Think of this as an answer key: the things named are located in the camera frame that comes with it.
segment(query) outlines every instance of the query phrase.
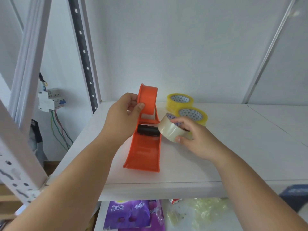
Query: forearm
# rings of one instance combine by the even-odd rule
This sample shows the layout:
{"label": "forearm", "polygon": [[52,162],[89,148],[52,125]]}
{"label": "forearm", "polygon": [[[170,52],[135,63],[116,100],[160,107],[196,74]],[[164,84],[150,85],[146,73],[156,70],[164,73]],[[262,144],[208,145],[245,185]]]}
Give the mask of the forearm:
{"label": "forearm", "polygon": [[214,162],[244,230],[307,230],[296,214],[239,156],[223,148]]}
{"label": "forearm", "polygon": [[119,147],[102,135],[83,149],[7,230],[85,230]]}

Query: purple tissue package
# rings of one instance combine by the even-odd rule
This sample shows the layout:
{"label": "purple tissue package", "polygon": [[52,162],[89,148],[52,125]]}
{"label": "purple tissue package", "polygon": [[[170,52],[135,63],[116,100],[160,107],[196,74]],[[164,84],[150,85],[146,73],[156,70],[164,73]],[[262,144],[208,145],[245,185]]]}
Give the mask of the purple tissue package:
{"label": "purple tissue package", "polygon": [[104,229],[139,228],[149,225],[148,200],[110,201]]}
{"label": "purple tissue package", "polygon": [[137,229],[119,229],[119,231],[165,231],[164,224],[164,214],[161,210],[161,201],[159,200],[150,200],[149,209],[151,215],[151,224],[148,227],[137,228]]}

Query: person's right hand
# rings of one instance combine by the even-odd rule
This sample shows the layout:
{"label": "person's right hand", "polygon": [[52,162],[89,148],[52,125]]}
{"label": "person's right hand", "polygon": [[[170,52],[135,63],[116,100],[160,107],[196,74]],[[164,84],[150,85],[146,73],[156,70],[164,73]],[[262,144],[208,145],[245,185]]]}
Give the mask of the person's right hand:
{"label": "person's right hand", "polygon": [[181,128],[191,131],[193,140],[177,136],[176,142],[184,145],[202,159],[216,161],[229,149],[221,143],[205,126],[202,126],[188,117],[179,117],[170,120],[173,123],[181,122]]}

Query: hand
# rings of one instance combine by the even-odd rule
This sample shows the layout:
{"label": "hand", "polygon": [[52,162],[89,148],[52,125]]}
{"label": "hand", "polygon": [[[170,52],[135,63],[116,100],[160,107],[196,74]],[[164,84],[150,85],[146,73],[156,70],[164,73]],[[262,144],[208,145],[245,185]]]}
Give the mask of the hand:
{"label": "hand", "polygon": [[125,93],[111,105],[101,134],[120,146],[134,133],[143,103],[137,104],[138,95]]}
{"label": "hand", "polygon": [[205,126],[194,122],[188,117],[179,117],[170,121],[173,123],[181,122],[181,128],[191,131],[193,140],[188,140],[183,136],[177,136],[175,140],[202,159],[213,162],[219,160],[225,150],[229,150]]}

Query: fingernail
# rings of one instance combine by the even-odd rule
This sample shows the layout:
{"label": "fingernail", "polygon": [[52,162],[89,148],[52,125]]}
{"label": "fingernail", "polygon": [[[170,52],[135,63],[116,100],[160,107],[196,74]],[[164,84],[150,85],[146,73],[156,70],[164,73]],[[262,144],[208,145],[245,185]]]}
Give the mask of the fingernail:
{"label": "fingernail", "polygon": [[141,110],[144,108],[145,104],[140,103],[139,108],[141,108]]}
{"label": "fingernail", "polygon": [[181,138],[180,138],[179,136],[176,136],[176,137],[175,137],[175,141],[176,141],[177,143],[179,143],[179,142],[181,141]]}

